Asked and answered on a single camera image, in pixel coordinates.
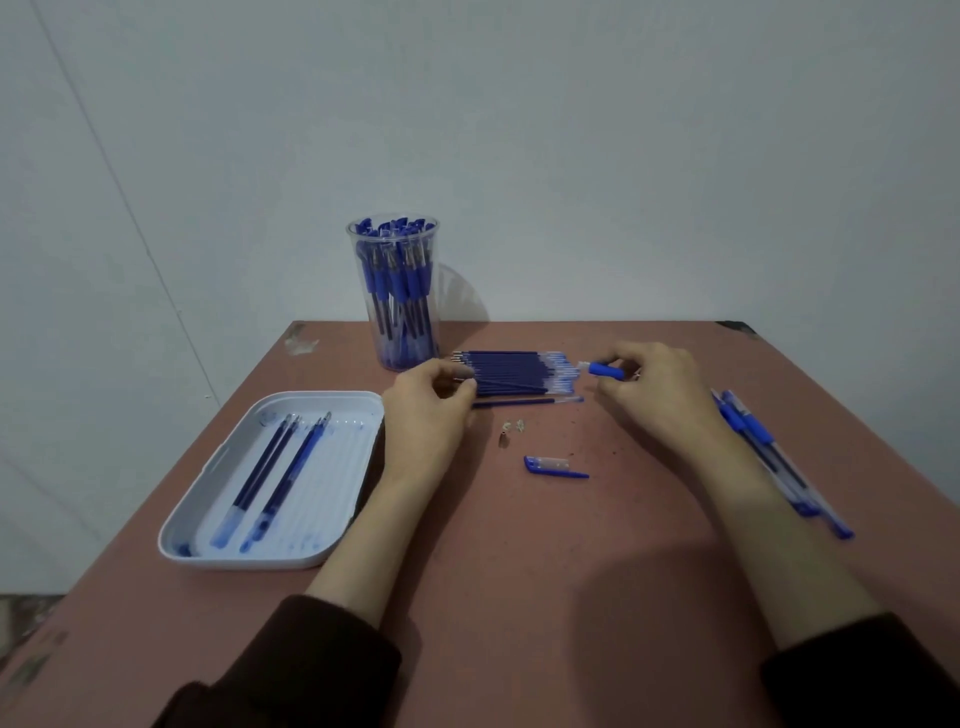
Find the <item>pen holder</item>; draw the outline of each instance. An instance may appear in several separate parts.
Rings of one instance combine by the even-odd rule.
[[[347,225],[380,364],[403,371],[440,355],[432,217],[374,215]]]

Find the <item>brown sleeve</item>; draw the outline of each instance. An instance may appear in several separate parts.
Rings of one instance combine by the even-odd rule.
[[[960,725],[960,690],[891,614],[784,650],[760,676],[791,728]]]
[[[212,687],[181,688],[155,726],[378,725],[400,653],[340,607],[289,596]]]

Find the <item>white tray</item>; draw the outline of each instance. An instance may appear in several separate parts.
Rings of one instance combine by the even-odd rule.
[[[326,412],[330,423],[306,460],[276,519],[247,553],[240,545],[274,491],[308,426],[291,437],[224,548],[210,544],[244,481],[288,414],[312,424]],[[383,421],[373,392],[279,392],[244,415],[207,461],[160,529],[166,558],[202,569],[305,569],[320,564],[353,517]]]

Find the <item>bundle of pen refills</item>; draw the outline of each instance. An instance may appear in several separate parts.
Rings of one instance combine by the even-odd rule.
[[[454,352],[450,358],[473,370],[477,409],[584,400],[573,394],[580,370],[563,352]]]

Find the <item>pen grip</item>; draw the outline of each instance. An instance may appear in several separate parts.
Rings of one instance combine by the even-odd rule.
[[[767,432],[766,427],[760,424],[760,420],[747,414],[743,416],[743,422],[762,445],[773,445],[774,436]]]
[[[623,370],[616,367],[608,367],[606,364],[600,364],[599,362],[593,361],[590,362],[590,366],[587,369],[594,376],[609,376],[618,381],[623,381]]]

